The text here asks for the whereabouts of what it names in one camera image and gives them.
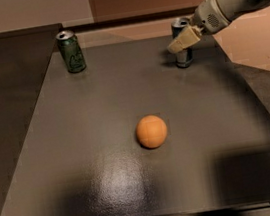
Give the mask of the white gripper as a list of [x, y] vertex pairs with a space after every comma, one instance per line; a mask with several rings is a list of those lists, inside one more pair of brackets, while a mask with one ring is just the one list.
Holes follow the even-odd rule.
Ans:
[[220, 10], [217, 0], [204, 0], [194, 11], [192, 25], [187, 25], [168, 45], [170, 53], [182, 52], [198, 43], [202, 33], [214, 35], [231, 23]]

